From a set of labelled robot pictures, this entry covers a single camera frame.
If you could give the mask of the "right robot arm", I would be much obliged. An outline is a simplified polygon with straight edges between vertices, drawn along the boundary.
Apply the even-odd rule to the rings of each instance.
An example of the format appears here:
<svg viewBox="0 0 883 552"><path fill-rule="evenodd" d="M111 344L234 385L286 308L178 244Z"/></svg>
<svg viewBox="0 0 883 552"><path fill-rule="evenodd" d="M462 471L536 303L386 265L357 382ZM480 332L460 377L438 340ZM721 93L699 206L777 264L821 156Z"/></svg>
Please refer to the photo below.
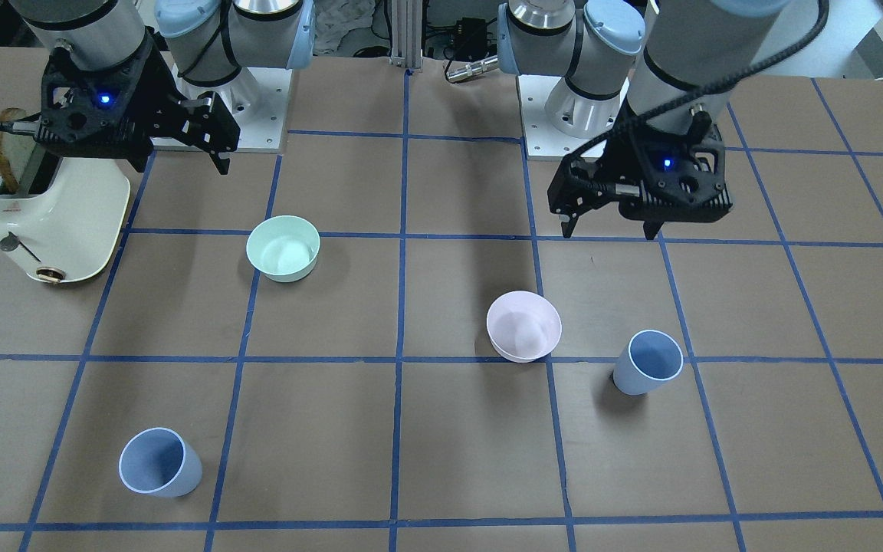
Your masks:
<svg viewBox="0 0 883 552"><path fill-rule="evenodd" d="M158 1L158 29L130 1L14 1L48 48L40 111L0 121L59 157L123 159L143 171L154 139L207 153L227 174L250 70L304 69L312 1Z"/></svg>

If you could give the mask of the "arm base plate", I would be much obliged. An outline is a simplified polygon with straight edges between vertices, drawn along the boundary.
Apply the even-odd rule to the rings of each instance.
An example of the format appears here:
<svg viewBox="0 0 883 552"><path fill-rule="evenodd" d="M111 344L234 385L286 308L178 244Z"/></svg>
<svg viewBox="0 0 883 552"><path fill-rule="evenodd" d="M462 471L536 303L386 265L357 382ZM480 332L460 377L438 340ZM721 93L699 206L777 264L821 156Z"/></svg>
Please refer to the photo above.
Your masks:
<svg viewBox="0 0 883 552"><path fill-rule="evenodd" d="M629 80L616 97L579 97L561 77L522 74L517 78L527 154L532 160L560 161L594 136L610 129L626 97Z"/></svg>
<svg viewBox="0 0 883 552"><path fill-rule="evenodd" d="M282 153L295 73L279 67L243 67L231 81L212 90L241 127L238 153Z"/></svg>

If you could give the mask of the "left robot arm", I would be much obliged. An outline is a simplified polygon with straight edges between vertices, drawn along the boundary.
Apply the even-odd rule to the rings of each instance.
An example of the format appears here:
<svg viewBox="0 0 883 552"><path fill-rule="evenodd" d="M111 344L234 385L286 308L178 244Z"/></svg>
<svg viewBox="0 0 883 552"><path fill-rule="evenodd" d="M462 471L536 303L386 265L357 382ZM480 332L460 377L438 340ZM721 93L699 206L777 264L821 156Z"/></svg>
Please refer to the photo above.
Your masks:
<svg viewBox="0 0 883 552"><path fill-rule="evenodd" d="M784 1L659 1L646 21L624 1L506 1L497 56L508 74L561 77L576 97L620 99L602 155L567 153L549 185L549 210L570 238L581 215L616 203L648 240L667 222L714 223L733 208L716 125Z"/></svg>

